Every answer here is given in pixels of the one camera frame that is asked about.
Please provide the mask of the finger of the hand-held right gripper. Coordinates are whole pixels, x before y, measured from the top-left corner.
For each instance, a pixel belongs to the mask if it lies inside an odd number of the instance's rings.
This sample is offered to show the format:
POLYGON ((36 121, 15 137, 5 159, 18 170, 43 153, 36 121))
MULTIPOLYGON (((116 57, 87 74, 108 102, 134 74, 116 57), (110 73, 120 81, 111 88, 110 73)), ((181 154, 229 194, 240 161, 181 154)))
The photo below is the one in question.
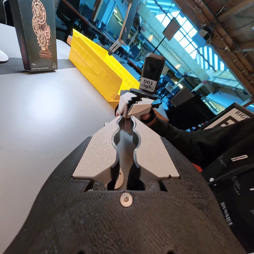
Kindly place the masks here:
POLYGON ((119 116, 121 116, 123 114, 125 106, 128 105, 128 103, 132 100, 134 100, 134 101, 131 102, 131 105, 136 103, 137 95, 135 95, 135 94, 123 94, 123 95, 120 96, 119 105, 118 105, 118 114, 119 114, 119 116))
POLYGON ((141 115, 150 112, 152 108, 152 103, 153 103, 152 99, 142 98, 140 101, 136 102, 135 104, 132 104, 126 117, 131 118, 131 116, 134 116, 136 118, 140 118, 141 115))

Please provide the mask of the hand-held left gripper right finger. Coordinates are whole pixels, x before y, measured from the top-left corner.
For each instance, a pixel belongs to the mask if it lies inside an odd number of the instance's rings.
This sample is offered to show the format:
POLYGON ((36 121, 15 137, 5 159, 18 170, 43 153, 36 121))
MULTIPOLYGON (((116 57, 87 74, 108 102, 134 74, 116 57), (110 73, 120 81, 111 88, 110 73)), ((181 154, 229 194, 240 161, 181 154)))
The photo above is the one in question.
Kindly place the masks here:
POLYGON ((170 177, 178 179, 180 175, 160 135, 134 116, 131 116, 131 123, 133 142, 136 145, 133 159, 139 170, 139 179, 144 184, 170 177))

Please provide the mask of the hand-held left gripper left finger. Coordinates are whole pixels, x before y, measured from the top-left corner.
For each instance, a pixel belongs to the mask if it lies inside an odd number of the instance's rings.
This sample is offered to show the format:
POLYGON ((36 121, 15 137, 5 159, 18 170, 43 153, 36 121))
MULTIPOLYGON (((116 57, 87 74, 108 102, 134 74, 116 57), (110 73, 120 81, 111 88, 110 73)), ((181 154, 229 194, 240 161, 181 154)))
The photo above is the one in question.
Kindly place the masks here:
POLYGON ((114 186, 122 186, 124 176, 117 148, 120 142, 121 118, 116 117, 91 137, 72 174, 73 178, 101 181, 105 185, 113 181, 114 186))

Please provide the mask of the yellow plastic bin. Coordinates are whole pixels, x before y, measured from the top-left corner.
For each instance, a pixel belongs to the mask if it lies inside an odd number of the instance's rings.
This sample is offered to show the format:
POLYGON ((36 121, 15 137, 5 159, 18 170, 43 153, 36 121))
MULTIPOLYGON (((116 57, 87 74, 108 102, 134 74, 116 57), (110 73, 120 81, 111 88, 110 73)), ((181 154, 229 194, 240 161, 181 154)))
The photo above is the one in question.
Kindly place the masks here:
POLYGON ((139 88, 139 81, 106 49, 74 29, 69 60, 112 107, 122 90, 139 88))

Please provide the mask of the person's right forearm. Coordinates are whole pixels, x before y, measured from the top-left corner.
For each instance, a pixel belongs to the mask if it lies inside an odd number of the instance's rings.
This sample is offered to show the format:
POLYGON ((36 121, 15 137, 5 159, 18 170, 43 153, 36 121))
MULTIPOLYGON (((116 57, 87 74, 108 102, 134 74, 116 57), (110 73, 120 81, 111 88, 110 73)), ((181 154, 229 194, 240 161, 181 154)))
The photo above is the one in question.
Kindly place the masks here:
POLYGON ((254 119, 248 118, 224 127, 187 132, 177 129, 168 122, 155 118, 150 128, 166 138, 190 162, 202 169, 231 149, 253 148, 254 119))

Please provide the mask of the grey desk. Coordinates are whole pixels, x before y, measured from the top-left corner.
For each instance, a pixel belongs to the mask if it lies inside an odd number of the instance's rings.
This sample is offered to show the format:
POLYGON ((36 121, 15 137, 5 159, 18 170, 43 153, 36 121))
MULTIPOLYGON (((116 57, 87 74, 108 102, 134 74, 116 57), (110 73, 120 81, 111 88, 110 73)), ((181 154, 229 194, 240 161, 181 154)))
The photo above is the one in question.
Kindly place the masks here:
POLYGON ((0 250, 24 224, 43 184, 88 136, 115 117, 108 103, 69 60, 57 40, 58 69, 24 71, 14 27, 1 24, 0 250))

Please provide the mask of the person's right hand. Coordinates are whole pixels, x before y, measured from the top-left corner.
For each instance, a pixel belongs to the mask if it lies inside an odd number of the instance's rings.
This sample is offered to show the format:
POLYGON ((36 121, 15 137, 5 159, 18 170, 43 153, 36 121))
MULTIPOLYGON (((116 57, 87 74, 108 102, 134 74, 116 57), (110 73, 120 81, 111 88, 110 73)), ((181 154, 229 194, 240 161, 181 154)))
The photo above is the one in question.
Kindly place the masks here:
MULTIPOLYGON (((154 109, 151 109, 149 113, 140 116, 140 121, 143 122, 146 126, 152 126, 156 121, 156 113, 154 109)), ((123 131, 132 135, 133 129, 131 126, 132 122, 130 119, 125 120, 125 124, 123 126, 123 131)))

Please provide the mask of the black equipment case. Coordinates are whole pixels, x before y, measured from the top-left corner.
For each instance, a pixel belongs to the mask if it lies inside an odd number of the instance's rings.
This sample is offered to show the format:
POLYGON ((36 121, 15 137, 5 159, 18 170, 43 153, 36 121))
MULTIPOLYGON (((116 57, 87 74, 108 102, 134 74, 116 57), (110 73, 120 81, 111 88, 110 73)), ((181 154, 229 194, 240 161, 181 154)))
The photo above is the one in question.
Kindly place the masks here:
POLYGON ((190 129, 206 123, 216 116, 199 95, 193 95, 186 88, 182 88, 169 102, 166 110, 168 122, 178 129, 190 129))

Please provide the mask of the hanging white sign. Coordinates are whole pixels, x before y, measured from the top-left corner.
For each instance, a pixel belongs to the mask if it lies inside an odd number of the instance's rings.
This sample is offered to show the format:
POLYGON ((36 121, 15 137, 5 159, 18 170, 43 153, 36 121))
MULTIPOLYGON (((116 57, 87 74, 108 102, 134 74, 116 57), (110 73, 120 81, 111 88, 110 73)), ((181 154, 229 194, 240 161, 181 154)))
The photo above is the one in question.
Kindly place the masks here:
POLYGON ((177 31, 180 29, 181 25, 177 21, 175 17, 172 18, 170 23, 167 25, 167 27, 163 31, 163 35, 167 40, 171 40, 173 36, 177 33, 177 31))

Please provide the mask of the monitor on pale curved stand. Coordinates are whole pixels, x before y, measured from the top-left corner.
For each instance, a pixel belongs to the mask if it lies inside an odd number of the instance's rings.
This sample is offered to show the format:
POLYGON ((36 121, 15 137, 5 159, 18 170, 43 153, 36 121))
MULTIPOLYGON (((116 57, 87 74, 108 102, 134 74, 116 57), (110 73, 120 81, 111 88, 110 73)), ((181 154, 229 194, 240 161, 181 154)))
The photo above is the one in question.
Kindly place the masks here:
POLYGON ((129 6, 124 12, 125 18, 123 21, 122 29, 120 31, 118 39, 110 46, 108 49, 109 55, 115 53, 121 46, 126 46, 126 42, 135 18, 135 14, 138 8, 138 0, 132 0, 129 3, 129 6))

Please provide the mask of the ceiling-mounted white device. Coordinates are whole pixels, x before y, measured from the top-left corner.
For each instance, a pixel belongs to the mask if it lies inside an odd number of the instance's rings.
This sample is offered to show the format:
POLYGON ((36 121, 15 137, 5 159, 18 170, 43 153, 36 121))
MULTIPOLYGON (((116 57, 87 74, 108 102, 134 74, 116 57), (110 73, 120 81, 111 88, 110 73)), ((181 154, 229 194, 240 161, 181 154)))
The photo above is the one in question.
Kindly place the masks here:
POLYGON ((198 34, 205 40, 205 43, 208 45, 212 42, 214 37, 214 32, 212 27, 205 25, 198 31, 198 34))

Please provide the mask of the black framed marker board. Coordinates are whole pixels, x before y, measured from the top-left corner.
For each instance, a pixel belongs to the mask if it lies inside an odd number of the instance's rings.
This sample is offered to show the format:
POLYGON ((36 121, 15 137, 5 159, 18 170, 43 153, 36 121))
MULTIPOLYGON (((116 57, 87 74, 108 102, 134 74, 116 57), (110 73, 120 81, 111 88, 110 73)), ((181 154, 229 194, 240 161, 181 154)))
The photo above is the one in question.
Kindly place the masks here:
POLYGON ((200 127, 200 130, 225 127, 253 117, 254 113, 252 111, 237 103, 233 103, 226 109, 222 110, 212 120, 208 121, 202 127, 200 127))

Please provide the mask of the black puzzle box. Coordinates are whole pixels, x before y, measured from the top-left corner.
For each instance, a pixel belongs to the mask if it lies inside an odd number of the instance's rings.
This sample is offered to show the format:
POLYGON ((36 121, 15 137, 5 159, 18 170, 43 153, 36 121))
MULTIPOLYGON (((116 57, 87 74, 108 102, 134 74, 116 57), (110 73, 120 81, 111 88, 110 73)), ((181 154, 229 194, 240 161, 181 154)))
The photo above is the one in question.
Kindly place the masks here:
POLYGON ((53 0, 9 1, 24 69, 58 69, 55 6, 53 0))

